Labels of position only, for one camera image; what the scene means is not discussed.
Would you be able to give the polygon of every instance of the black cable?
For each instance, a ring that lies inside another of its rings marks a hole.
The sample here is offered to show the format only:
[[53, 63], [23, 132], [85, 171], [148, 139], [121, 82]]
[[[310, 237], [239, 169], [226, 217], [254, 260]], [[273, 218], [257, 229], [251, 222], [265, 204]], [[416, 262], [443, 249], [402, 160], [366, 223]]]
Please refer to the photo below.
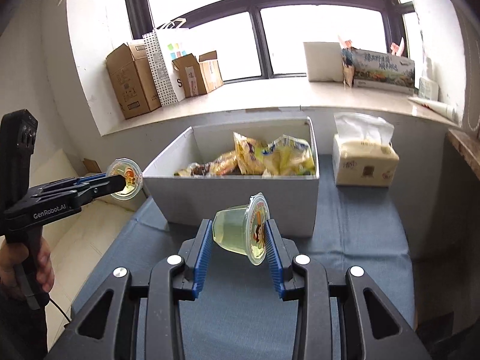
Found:
[[55, 307], [60, 310], [60, 312], [63, 314], [63, 316], [64, 316], [64, 317], [67, 319], [67, 321], [70, 323], [70, 322], [71, 322], [71, 319], [70, 319], [69, 317], [67, 317], [67, 315], [63, 312], [63, 310], [60, 308], [60, 306], [59, 306], [58, 304], [56, 304], [55, 301], [54, 301], [52, 298], [50, 298], [50, 302], [52, 302], [52, 303], [55, 305]]

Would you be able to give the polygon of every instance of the clear plastic cup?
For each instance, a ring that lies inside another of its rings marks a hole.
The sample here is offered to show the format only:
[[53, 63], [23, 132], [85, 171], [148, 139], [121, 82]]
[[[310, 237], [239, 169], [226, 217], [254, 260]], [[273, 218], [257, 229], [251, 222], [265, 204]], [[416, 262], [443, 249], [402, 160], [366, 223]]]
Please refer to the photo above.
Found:
[[258, 193], [250, 204], [217, 212], [213, 220], [213, 239], [223, 249], [247, 256], [257, 266], [265, 258], [263, 225], [270, 219], [265, 197]]
[[122, 175], [125, 178], [125, 188], [120, 192], [112, 193], [112, 196], [118, 200], [131, 199], [142, 189], [142, 170], [134, 161], [128, 158], [115, 160], [106, 170], [106, 175]]

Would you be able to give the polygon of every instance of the metal bolt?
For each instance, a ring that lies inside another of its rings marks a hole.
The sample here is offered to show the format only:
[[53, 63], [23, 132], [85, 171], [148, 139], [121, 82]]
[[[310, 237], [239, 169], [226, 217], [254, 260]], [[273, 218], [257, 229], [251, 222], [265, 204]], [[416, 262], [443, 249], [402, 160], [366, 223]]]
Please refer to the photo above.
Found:
[[363, 276], [363, 274], [365, 273], [365, 271], [363, 270], [363, 268], [361, 266], [352, 266], [350, 268], [350, 273], [354, 276], [356, 276], [357, 278], [360, 278]]
[[310, 262], [310, 257], [308, 257], [305, 254], [299, 254], [297, 257], [295, 257], [295, 262], [297, 264], [300, 264], [302, 266], [307, 265]]
[[176, 266], [182, 262], [182, 258], [178, 254], [172, 254], [166, 260], [171, 266]]
[[123, 278], [123, 276], [125, 276], [127, 273], [127, 268], [123, 268], [122, 266], [119, 268], [115, 268], [115, 270], [113, 271], [113, 275], [116, 278]]

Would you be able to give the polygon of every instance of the white tube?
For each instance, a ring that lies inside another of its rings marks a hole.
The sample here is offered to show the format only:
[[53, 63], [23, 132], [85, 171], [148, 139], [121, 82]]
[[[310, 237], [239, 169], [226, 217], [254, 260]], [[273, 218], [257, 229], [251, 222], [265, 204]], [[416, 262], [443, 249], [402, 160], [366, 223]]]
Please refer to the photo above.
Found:
[[457, 121], [457, 112], [452, 105], [441, 103], [439, 101], [432, 101], [427, 99], [421, 99], [419, 97], [411, 96], [409, 100], [422, 105], [425, 108], [431, 109], [432, 111], [446, 117], [447, 119], [451, 120], [454, 123], [458, 123]]

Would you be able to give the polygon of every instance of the open white storage box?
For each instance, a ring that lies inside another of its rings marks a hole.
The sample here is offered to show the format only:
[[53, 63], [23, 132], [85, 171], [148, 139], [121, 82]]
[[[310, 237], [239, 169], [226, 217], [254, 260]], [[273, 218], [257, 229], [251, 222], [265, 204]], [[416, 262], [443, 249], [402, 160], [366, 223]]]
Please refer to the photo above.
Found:
[[[234, 150], [233, 132], [268, 143], [282, 134], [307, 140], [313, 152], [315, 175], [173, 175], [192, 162], [204, 164]], [[143, 172], [148, 191], [169, 222], [198, 226], [204, 218], [213, 220], [217, 211], [248, 204], [250, 196], [262, 192], [280, 233], [297, 237], [313, 234], [318, 178], [317, 147], [309, 117], [189, 127]]]

